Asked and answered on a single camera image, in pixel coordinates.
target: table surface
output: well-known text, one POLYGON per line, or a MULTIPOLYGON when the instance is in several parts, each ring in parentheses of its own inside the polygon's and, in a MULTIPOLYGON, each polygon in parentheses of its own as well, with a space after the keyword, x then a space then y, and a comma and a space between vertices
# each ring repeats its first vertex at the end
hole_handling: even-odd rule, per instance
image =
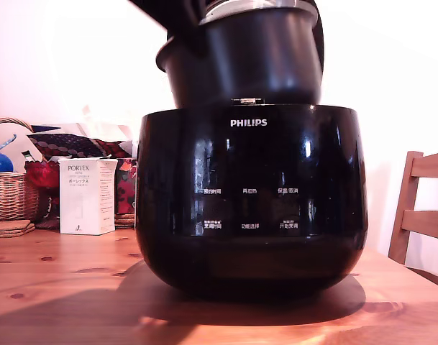
POLYGON ((167 286, 134 230, 0 239, 0 344, 438 344, 438 286, 366 249, 318 298, 213 303, 167 286))

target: wicker basket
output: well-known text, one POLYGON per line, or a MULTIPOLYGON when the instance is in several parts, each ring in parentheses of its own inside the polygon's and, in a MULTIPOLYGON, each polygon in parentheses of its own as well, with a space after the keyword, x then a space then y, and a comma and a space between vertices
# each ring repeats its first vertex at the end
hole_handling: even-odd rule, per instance
MULTIPOLYGON (((18 119, 2 118, 0 124, 19 124, 33 132, 32 127, 18 119)), ((0 221, 37 220, 45 215, 47 201, 25 174, 0 172, 0 221)))

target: patterned fabric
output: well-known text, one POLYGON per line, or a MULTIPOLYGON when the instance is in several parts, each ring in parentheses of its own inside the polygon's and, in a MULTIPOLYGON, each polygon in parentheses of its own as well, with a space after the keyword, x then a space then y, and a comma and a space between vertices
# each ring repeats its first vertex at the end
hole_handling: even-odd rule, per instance
POLYGON ((124 158, 118 160, 115 172, 115 213, 134 213, 135 181, 137 160, 124 158))
POLYGON ((122 142, 104 142, 74 134, 28 134, 27 136, 46 160, 53 156, 129 157, 129 154, 119 146, 122 142))

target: chair backrest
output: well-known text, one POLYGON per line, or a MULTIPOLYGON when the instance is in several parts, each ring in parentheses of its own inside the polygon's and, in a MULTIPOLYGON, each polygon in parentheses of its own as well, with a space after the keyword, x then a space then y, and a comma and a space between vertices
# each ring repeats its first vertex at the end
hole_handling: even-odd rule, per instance
POLYGON ((404 264, 410 232, 438 238, 438 211, 414 211, 419 178, 438 178, 438 154, 407 152, 388 257, 404 264))

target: white box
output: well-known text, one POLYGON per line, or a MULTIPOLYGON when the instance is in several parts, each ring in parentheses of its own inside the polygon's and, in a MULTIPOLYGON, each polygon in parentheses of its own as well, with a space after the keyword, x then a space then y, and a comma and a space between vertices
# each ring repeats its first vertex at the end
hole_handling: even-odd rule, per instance
POLYGON ((115 230, 117 160, 61 159, 60 233, 102 235, 115 230))

